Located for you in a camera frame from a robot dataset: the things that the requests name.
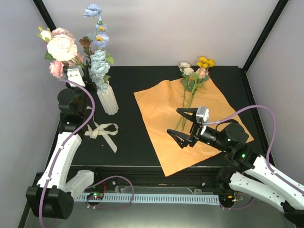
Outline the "white ribbed vase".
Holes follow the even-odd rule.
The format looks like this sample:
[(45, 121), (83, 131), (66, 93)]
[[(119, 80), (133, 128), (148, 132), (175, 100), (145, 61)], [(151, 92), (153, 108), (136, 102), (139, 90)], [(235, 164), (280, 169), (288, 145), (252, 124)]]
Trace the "white ribbed vase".
[(106, 114), (114, 115), (118, 112), (117, 100), (109, 81), (100, 83), (97, 86), (97, 96)]

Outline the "light blue peony stem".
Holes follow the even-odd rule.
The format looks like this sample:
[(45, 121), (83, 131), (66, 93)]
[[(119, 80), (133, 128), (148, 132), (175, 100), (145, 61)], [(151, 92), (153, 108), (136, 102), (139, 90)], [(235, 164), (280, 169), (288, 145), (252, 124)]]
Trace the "light blue peony stem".
[(106, 51), (96, 50), (91, 56), (91, 68), (89, 75), (98, 90), (105, 91), (109, 87), (110, 65), (106, 60)]

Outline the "orange wrapping paper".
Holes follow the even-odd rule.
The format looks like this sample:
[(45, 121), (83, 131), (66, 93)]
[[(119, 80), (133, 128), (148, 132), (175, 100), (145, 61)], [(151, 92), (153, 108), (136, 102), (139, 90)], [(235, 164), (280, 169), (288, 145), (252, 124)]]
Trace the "orange wrapping paper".
[[(220, 153), (202, 142), (181, 149), (167, 134), (167, 129), (175, 129), (180, 120), (176, 109), (182, 107), (189, 97), (188, 93), (184, 93), (179, 79), (161, 81), (154, 87), (135, 92), (134, 96), (165, 176)], [(199, 106), (209, 109), (210, 121), (221, 120), (235, 113), (211, 79), (195, 93), (191, 107)]]

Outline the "pastel artificial flower bunch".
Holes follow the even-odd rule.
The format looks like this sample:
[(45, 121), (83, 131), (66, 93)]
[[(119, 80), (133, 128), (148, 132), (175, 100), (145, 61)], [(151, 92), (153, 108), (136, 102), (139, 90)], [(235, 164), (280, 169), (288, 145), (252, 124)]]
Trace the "pastel artificial flower bunch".
[(215, 60), (200, 56), (196, 65), (196, 71), (189, 62), (183, 61), (178, 65), (182, 77), (180, 82), (184, 87), (182, 108), (190, 108), (197, 89), (202, 88), (204, 82), (209, 80), (209, 69), (215, 66)]

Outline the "pink rose flower stem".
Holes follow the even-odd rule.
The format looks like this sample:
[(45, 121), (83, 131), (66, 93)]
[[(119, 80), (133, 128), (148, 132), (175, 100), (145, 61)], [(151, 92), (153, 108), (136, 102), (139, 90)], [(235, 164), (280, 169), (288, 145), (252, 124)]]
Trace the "pink rose flower stem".
[(62, 78), (64, 74), (64, 69), (67, 69), (68, 67), (81, 66), (82, 68), (85, 68), (83, 59), (84, 57), (80, 53), (77, 53), (77, 56), (75, 58), (63, 63), (61, 61), (54, 60), (50, 63), (49, 66), (50, 74), (56, 78)]

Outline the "coral rose flower stem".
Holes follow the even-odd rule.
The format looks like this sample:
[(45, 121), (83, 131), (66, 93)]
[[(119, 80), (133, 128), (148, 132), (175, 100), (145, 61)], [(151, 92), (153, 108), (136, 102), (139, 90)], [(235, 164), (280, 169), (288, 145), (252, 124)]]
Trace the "coral rose flower stem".
[(88, 36), (84, 36), (79, 40), (79, 42), (80, 42), (80, 45), (83, 47), (84, 53), (87, 57), (85, 65), (88, 68), (90, 68), (91, 67), (91, 55), (93, 54), (93, 52), (91, 50), (91, 44), (93, 43), (93, 41)]

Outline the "cream printed ribbon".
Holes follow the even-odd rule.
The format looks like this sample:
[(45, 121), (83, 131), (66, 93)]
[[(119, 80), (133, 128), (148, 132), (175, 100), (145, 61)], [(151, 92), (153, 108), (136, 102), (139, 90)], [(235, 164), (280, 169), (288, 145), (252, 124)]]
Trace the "cream printed ribbon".
[[(118, 150), (117, 145), (112, 140), (111, 136), (115, 136), (118, 134), (118, 125), (115, 123), (104, 123), (98, 124), (94, 120), (94, 116), (92, 117), (93, 124), (95, 125), (95, 129), (92, 129), (91, 126), (87, 123), (85, 130), (85, 136), (89, 136), (91, 139), (96, 139), (98, 136), (102, 136), (107, 144), (110, 146), (111, 150), (116, 153)], [(108, 127), (114, 127), (113, 131), (106, 130)]]

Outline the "large pale pink peony stem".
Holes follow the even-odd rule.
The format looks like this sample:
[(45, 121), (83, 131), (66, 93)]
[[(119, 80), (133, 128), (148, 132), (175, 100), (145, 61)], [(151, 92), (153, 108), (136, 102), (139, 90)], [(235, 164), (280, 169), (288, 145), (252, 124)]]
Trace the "large pale pink peony stem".
[(85, 68), (75, 38), (67, 29), (57, 28), (51, 31), (50, 28), (43, 29), (41, 26), (38, 26), (38, 29), (37, 36), (46, 43), (47, 47), (44, 59), (57, 60), (65, 66), (78, 65)]

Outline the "blue poppy flower stem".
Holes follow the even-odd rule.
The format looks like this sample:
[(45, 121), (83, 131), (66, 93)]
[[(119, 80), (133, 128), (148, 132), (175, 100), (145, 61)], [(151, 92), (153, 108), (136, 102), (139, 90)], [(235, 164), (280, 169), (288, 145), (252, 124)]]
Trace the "blue poppy flower stem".
[(83, 17), (94, 20), (95, 29), (92, 33), (87, 34), (87, 36), (98, 50), (103, 51), (109, 42), (109, 36), (107, 35), (108, 27), (103, 23), (101, 15), (102, 9), (100, 6), (97, 4), (89, 4), (84, 11)]

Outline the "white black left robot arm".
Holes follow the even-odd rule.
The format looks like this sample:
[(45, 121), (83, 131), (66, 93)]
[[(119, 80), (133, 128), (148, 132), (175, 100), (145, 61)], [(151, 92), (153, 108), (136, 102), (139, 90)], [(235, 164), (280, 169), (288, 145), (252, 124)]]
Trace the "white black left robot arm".
[(95, 108), (91, 93), (96, 91), (96, 86), (88, 73), (83, 76), (84, 85), (69, 79), (63, 79), (63, 82), (67, 88), (57, 96), (60, 122), (56, 146), (41, 178), (26, 191), (29, 207), (40, 219), (69, 218), (75, 200), (86, 187), (96, 190), (102, 184), (101, 176), (89, 170), (80, 170), (67, 180), (74, 155), (94, 115), (94, 110), (88, 114), (87, 108)]

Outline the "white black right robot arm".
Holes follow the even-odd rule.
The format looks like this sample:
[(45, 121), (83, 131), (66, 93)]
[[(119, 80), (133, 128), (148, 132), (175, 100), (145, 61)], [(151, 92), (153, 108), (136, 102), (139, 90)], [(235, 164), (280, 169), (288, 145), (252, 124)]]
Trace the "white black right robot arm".
[(181, 147), (193, 147), (202, 142), (224, 152), (229, 167), (223, 167), (216, 179), (220, 191), (240, 191), (259, 199), (284, 214), (298, 227), (304, 226), (304, 186), (293, 180), (270, 161), (266, 155), (254, 151), (248, 144), (249, 135), (233, 117), (258, 105), (242, 108), (218, 121), (209, 121), (209, 109), (178, 108), (176, 111), (192, 122), (190, 134), (168, 129), (167, 133)]

